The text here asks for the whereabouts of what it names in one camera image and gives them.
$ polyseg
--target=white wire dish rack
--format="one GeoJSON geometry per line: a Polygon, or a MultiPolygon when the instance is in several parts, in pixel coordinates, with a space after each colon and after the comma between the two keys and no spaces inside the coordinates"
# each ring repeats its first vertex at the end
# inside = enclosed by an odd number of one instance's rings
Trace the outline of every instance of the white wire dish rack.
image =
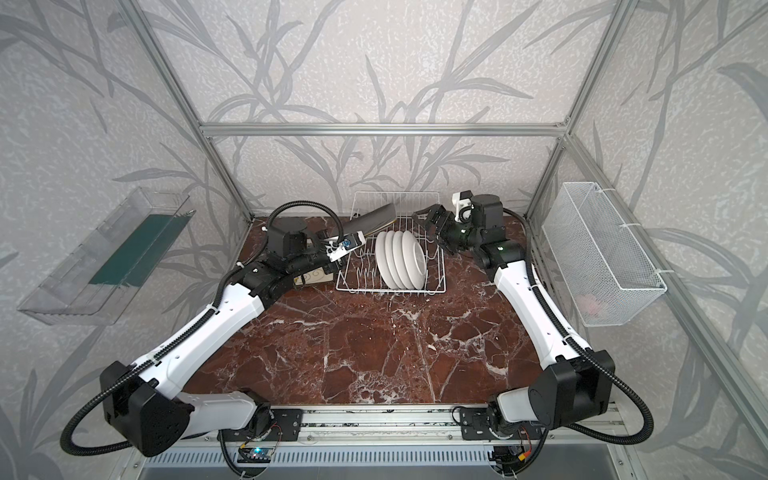
{"type": "Polygon", "coordinates": [[[624,325],[667,285],[594,182],[565,182],[543,224],[585,326],[624,325]]]}
{"type": "Polygon", "coordinates": [[[363,248],[349,255],[349,261],[336,278],[336,289],[360,293],[425,293],[434,295],[445,292],[445,258],[433,240],[427,238],[424,229],[413,221],[411,215],[419,210],[440,203],[437,192],[355,192],[350,219],[367,214],[387,204],[395,205],[395,223],[384,230],[410,231],[424,250],[427,261],[427,278],[423,289],[392,290],[379,275],[376,266],[376,238],[370,237],[363,248]]]}

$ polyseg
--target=wallpaper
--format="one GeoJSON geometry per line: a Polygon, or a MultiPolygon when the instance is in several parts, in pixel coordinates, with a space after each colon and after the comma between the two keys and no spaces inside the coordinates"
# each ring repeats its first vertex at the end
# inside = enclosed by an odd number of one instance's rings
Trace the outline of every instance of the wallpaper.
{"type": "Polygon", "coordinates": [[[142,0],[202,121],[563,121],[612,0],[142,0]]]}
{"type": "MultiPolygon", "coordinates": [[[[633,13],[575,130],[765,392],[768,3],[658,7],[633,13]]],[[[536,231],[561,182],[583,179],[566,154],[536,231]]],[[[768,458],[663,297],[624,326],[578,329],[654,413],[654,435],[637,446],[649,478],[768,478],[768,458]]],[[[615,400],[639,429],[635,407],[615,400]]]]}
{"type": "Polygon", "coordinates": [[[577,133],[768,395],[765,45],[764,0],[636,12],[577,133]]]}
{"type": "Polygon", "coordinates": [[[550,137],[217,139],[254,211],[309,198],[345,214],[358,190],[437,191],[448,205],[454,192],[472,190],[524,212],[553,147],[550,137]],[[410,150],[424,151],[422,161],[409,162],[410,150]]]}
{"type": "MultiPolygon", "coordinates": [[[[0,4],[0,476],[107,478],[115,454],[61,452],[63,425],[197,313],[236,255],[244,218],[110,2],[0,4]],[[47,326],[18,311],[136,187],[189,193],[197,212],[116,324],[47,326]]],[[[120,436],[90,415],[84,445],[120,436]]]]}

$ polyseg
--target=stack of plates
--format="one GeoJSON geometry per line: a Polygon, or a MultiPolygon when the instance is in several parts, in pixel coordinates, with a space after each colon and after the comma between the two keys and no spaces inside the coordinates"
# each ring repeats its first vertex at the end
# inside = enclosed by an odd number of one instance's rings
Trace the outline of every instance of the stack of plates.
{"type": "Polygon", "coordinates": [[[376,265],[392,290],[421,290],[427,279],[424,250],[413,233],[380,232],[376,237],[376,265]]]}

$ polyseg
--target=black mounting plate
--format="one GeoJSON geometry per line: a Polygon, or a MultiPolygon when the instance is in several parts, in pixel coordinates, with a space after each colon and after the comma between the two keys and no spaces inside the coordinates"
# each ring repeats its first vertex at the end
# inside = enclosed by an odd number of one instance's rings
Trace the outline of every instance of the black mounting plate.
{"type": "MultiPolygon", "coordinates": [[[[462,426],[462,439],[464,440],[499,440],[499,437],[491,433],[490,421],[488,420],[488,409],[470,409],[459,407],[458,423],[462,426]]],[[[542,427],[534,425],[531,422],[520,422],[521,427],[525,427],[531,440],[541,438],[542,427]]],[[[509,440],[520,440],[522,432],[515,432],[509,440]]]]}
{"type": "MultiPolygon", "coordinates": [[[[273,422],[280,427],[272,431],[262,439],[263,442],[277,442],[280,431],[283,431],[281,442],[295,442],[299,439],[299,430],[301,430],[301,409],[273,409],[275,415],[273,422]]],[[[223,430],[225,442],[245,442],[250,434],[246,429],[242,430],[223,430]]]]}

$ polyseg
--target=robotic arm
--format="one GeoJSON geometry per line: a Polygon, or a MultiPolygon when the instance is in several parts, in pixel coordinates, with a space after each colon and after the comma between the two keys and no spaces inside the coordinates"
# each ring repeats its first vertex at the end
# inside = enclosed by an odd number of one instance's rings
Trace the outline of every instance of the robotic arm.
{"type": "MultiPolygon", "coordinates": [[[[530,246],[523,248],[506,238],[504,209],[498,197],[472,195],[469,191],[457,195],[456,212],[436,204],[416,212],[414,219],[449,253],[472,252],[475,262],[520,317],[542,368],[530,387],[489,399],[492,432],[499,438],[508,437],[518,430],[520,422],[535,421],[546,429],[567,426],[606,442],[631,444],[647,439],[653,430],[647,407],[613,375],[611,357],[605,351],[593,352],[541,288],[531,263],[530,246]],[[611,383],[637,400],[645,420],[639,433],[614,437],[576,424],[606,412],[611,383]]],[[[295,277],[318,268],[326,273],[338,272],[340,259],[364,245],[365,235],[375,230],[370,221],[365,228],[349,228],[353,223],[358,227],[366,223],[363,217],[343,227],[333,214],[338,233],[331,239],[321,239],[318,233],[307,230],[303,220],[275,218],[280,211],[297,204],[313,202],[291,202],[275,210],[267,222],[260,252],[225,277],[214,301],[202,313],[130,366],[115,362],[106,368],[101,374],[103,391],[73,417],[61,434],[65,452],[99,455],[135,446],[143,455],[154,456],[179,439],[213,430],[248,429],[253,437],[268,430],[272,422],[270,404],[254,392],[191,395],[181,390],[230,336],[291,290],[295,277]],[[343,228],[354,232],[345,235],[343,228]],[[75,427],[100,402],[104,403],[107,422],[127,441],[105,447],[74,444],[75,427]]],[[[383,207],[384,216],[391,215],[394,220],[394,208],[388,207],[383,207]]],[[[377,212],[380,219],[382,209],[377,212]]],[[[388,221],[373,223],[378,228],[388,221]]]]}

